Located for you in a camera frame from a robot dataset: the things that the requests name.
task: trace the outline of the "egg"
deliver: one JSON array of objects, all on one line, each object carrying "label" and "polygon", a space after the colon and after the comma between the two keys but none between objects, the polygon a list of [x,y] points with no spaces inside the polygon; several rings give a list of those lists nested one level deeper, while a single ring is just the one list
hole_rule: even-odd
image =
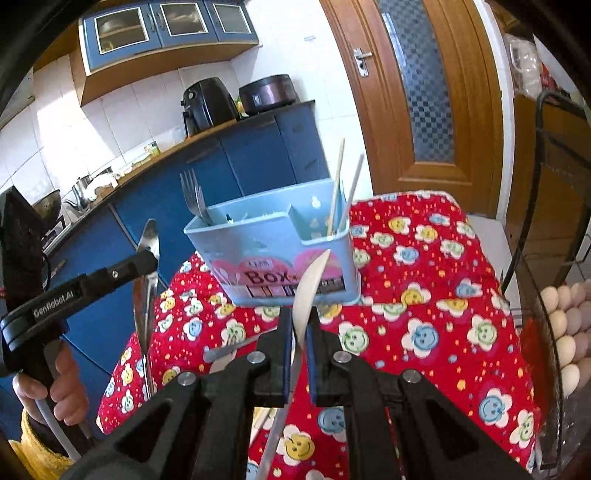
[{"label": "egg", "polygon": [[578,282],[570,287],[570,296],[573,299],[573,307],[578,307],[585,301],[587,292],[582,282]]},{"label": "egg", "polygon": [[568,397],[577,388],[581,378],[581,372],[577,365],[570,364],[560,371],[560,376],[562,379],[562,393],[565,397]]},{"label": "egg", "polygon": [[566,312],[566,334],[574,335],[581,329],[582,316],[579,309],[569,309]]},{"label": "egg", "polygon": [[558,287],[558,308],[565,312],[573,305],[573,298],[570,295],[570,288],[566,285]]},{"label": "egg", "polygon": [[550,314],[550,325],[552,325],[552,335],[559,339],[566,332],[568,321],[566,314],[562,310],[556,310]]},{"label": "egg", "polygon": [[560,368],[565,367],[573,361],[577,344],[570,335],[565,335],[556,340],[556,352],[558,353],[558,362]]},{"label": "egg", "polygon": [[579,306],[581,312],[581,330],[587,330],[591,327],[591,301],[584,301]]},{"label": "egg", "polygon": [[542,297],[542,302],[548,315],[558,308],[558,290],[554,287],[546,287],[540,292],[540,297]]},{"label": "egg", "polygon": [[574,337],[574,357],[573,362],[578,362],[587,356],[587,350],[589,349],[589,335],[585,332],[579,332]]},{"label": "egg", "polygon": [[577,385],[577,390],[581,390],[585,385],[589,383],[591,380],[591,358],[583,358],[577,366],[579,367],[579,384]]}]

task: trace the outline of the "fork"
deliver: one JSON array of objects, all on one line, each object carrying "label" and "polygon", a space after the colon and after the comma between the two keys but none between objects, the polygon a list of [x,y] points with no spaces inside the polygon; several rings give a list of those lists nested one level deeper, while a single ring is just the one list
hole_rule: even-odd
[{"label": "fork", "polygon": [[185,171],[180,174],[181,188],[187,208],[192,214],[201,218],[209,226],[213,225],[212,219],[207,212],[203,190],[197,181],[193,170]]}]

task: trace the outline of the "yellow sleeve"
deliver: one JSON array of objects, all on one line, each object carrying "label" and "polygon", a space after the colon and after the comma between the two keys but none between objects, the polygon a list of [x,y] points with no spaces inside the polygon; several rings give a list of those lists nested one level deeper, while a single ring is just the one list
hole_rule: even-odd
[{"label": "yellow sleeve", "polygon": [[21,428],[20,443],[10,440],[18,459],[35,480],[57,480],[73,462],[59,453],[52,452],[39,441],[29,424],[25,410],[22,411]]}]

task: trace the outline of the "finger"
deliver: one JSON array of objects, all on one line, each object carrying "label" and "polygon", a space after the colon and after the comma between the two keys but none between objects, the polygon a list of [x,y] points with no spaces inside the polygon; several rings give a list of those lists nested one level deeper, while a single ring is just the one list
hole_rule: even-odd
[{"label": "finger", "polygon": [[72,415],[64,419],[66,425],[78,425],[84,421],[86,414],[88,413],[88,407],[80,407]]},{"label": "finger", "polygon": [[18,374],[12,379],[14,393],[21,400],[42,400],[47,396],[47,389],[34,378],[25,374]]},{"label": "finger", "polygon": [[51,395],[51,399],[58,403],[81,386],[82,383],[78,379],[78,371],[74,369],[60,375],[51,385],[49,394]]},{"label": "finger", "polygon": [[68,373],[71,370],[78,371],[78,365],[72,355],[72,350],[66,342],[61,343],[60,351],[56,357],[56,370],[60,374]]},{"label": "finger", "polygon": [[64,420],[74,415],[79,408],[88,410],[88,399],[81,388],[58,402],[53,409],[53,414],[57,420]]}]

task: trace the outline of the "cabinet handle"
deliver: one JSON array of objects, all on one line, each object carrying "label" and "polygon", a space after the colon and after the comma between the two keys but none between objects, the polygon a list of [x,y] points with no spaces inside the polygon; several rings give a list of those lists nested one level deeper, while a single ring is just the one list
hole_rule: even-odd
[{"label": "cabinet handle", "polygon": [[158,21],[158,26],[160,27],[160,30],[164,30],[164,21],[160,16],[160,12],[156,12],[156,20]]},{"label": "cabinet handle", "polygon": [[146,14],[146,17],[148,17],[148,20],[150,21],[150,29],[155,32],[156,26],[154,25],[154,19],[152,18],[152,15]]}]

